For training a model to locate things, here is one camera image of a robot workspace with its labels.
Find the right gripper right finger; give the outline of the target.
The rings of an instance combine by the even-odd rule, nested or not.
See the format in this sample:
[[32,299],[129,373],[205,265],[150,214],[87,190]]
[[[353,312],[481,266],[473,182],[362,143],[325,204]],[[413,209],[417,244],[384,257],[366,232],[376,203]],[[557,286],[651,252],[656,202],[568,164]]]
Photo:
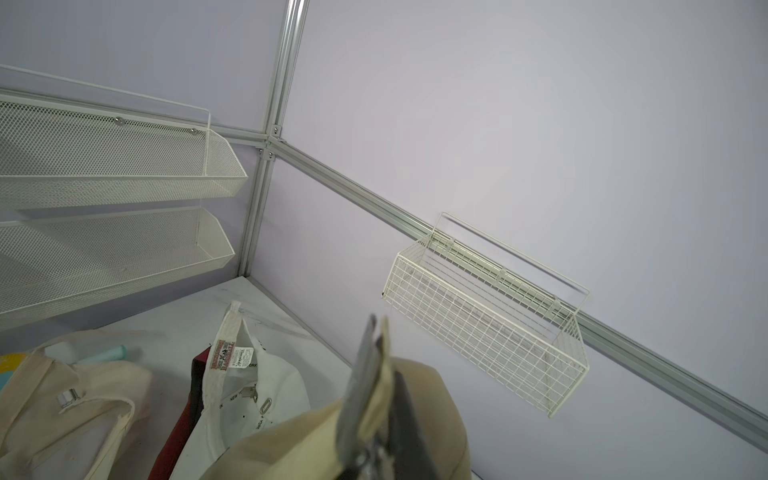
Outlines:
[[386,452],[396,480],[438,480],[435,463],[422,435],[416,412],[400,372],[394,374]]

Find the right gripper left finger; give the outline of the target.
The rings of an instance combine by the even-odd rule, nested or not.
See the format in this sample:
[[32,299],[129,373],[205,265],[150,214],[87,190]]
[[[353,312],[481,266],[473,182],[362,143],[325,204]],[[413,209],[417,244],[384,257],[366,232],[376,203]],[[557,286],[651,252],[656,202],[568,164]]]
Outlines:
[[373,394],[382,365],[381,341],[376,338],[377,317],[371,314],[357,352],[355,364],[335,431],[335,451],[343,467],[340,479],[383,479],[382,420],[366,418],[373,407]]

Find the khaki tan baseball cap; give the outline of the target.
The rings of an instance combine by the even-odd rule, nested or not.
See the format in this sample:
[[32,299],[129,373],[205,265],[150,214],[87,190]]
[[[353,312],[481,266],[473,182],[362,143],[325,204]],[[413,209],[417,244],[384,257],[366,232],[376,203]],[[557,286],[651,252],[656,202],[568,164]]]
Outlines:
[[394,357],[370,316],[343,399],[238,441],[206,479],[470,479],[468,434],[439,372]]

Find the white baseball cap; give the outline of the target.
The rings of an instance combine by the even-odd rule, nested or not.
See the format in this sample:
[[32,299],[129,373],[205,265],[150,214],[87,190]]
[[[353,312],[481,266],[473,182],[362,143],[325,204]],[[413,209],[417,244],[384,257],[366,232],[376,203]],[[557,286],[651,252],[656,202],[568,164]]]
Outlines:
[[199,479],[240,440],[310,409],[304,380],[252,335],[240,303],[228,306],[202,378],[202,413],[174,467],[173,479]]

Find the dark red baseball cap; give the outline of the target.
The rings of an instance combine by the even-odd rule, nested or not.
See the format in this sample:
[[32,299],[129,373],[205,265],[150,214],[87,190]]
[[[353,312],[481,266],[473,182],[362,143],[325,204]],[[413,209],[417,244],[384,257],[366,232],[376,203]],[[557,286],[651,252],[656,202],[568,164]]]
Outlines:
[[149,473],[149,480],[168,480],[203,411],[202,383],[210,348],[195,356],[191,363],[191,383],[184,406],[174,428],[160,450]]

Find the beige baseball cap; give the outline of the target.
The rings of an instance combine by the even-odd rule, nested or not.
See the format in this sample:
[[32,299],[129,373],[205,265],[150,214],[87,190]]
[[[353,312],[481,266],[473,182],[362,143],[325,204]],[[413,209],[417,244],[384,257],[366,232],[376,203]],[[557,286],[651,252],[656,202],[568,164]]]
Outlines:
[[80,341],[103,342],[86,330],[50,340],[1,388],[1,476],[4,479],[107,479],[150,415],[153,374],[126,360],[69,364]]

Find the yellow object behind arm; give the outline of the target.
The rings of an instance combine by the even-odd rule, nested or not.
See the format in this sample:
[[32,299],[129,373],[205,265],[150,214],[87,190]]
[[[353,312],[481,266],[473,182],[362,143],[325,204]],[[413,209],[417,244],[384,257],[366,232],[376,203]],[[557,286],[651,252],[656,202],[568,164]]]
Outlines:
[[14,372],[28,357],[25,353],[11,353],[0,356],[0,374]]

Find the light blue brush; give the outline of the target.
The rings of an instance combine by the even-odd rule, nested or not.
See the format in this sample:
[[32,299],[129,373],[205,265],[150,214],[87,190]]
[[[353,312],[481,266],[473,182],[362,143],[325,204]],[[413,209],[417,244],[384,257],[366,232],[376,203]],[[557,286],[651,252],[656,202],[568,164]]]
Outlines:
[[[76,359],[71,353],[61,351],[57,353],[52,347],[46,349],[48,355],[52,355],[55,359],[62,360],[69,364],[99,364],[111,361],[124,360],[127,354],[127,349],[123,345],[118,345],[102,352],[96,353],[88,357]],[[9,372],[1,375],[1,388],[4,388],[12,378],[14,372]]]

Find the white mesh two-tier shelf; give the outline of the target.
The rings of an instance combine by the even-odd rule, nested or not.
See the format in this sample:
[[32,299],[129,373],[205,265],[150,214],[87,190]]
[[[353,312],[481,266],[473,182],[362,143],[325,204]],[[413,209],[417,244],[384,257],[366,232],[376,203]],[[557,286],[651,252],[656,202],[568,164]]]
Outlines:
[[248,175],[207,109],[1,69],[1,326],[223,268]]

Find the aluminium frame rails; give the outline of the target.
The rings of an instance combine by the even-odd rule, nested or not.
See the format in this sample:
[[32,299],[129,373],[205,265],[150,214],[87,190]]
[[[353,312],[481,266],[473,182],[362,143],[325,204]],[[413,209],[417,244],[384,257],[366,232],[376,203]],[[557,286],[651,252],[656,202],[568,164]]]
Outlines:
[[354,182],[286,142],[282,136],[299,47],[309,4],[289,1],[281,27],[277,56],[270,80],[265,129],[262,132],[207,123],[203,131],[227,141],[250,145],[261,158],[250,191],[247,219],[239,254],[239,272],[249,275],[261,228],[275,160],[281,160],[359,208],[414,239],[424,255],[463,272],[463,284],[498,293],[536,318],[557,327],[571,326],[583,345],[629,370],[656,388],[698,411],[711,421],[760,450],[767,448],[765,414],[725,393],[700,377],[619,333],[520,275],[503,268],[467,245],[424,222],[401,207]]

